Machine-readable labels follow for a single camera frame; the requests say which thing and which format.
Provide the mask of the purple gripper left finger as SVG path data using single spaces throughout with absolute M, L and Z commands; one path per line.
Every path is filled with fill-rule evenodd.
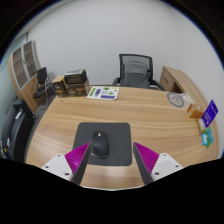
M 90 149 L 91 144 L 86 143 L 73 149 L 66 155 L 57 154 L 42 169 L 79 185 L 87 166 Z

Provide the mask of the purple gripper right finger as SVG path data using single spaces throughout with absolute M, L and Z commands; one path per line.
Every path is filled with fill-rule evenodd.
M 133 153 L 144 184 L 152 183 L 182 169 L 169 154 L 158 154 L 137 142 L 133 143 Z

